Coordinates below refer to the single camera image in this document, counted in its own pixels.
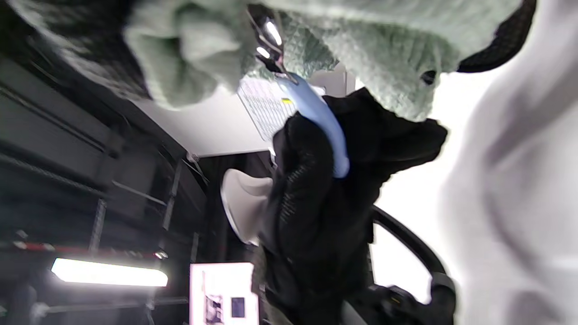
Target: white sleeve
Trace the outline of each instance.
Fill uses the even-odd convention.
[[[539,1],[467,130],[439,211],[460,323],[578,324],[578,1]]]

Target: screen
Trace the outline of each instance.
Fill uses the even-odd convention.
[[[190,325],[259,325],[251,263],[191,264]]]

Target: fluorescent light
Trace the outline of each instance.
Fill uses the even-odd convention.
[[[265,50],[262,47],[258,47],[257,48],[257,52],[259,52],[260,55],[264,56],[265,58],[269,58],[271,57],[271,55],[269,54],[269,52],[267,52],[267,50]]]
[[[268,21],[265,24],[265,27],[267,28],[267,31],[269,32],[269,34],[271,34],[271,36],[273,36],[273,38],[275,39],[275,42],[277,42],[277,45],[281,45],[281,35],[279,35],[279,31],[277,30],[277,27],[275,27],[275,24]]]
[[[64,282],[165,287],[168,278],[157,269],[126,267],[57,258],[52,272]]]

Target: light blue handle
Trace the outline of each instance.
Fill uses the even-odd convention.
[[[325,132],[333,148],[333,175],[335,178],[344,178],[349,172],[349,158],[341,125],[327,103],[309,86],[307,81],[294,73],[290,72],[290,74],[297,84],[286,77],[277,77],[277,83],[295,103],[299,113]]]

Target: white object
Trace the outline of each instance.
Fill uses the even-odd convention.
[[[225,172],[221,199],[229,223],[242,242],[259,244],[260,219],[272,187],[271,178],[254,178],[236,169]]]
[[[443,188],[461,322],[578,324],[578,2],[538,1]]]
[[[64,282],[164,287],[167,276],[157,270],[57,258],[52,272]]]
[[[191,264],[189,324],[207,323],[209,298],[222,301],[223,324],[258,325],[259,302],[251,292],[252,273],[251,263]],[[244,301],[244,317],[233,317],[233,298]]]

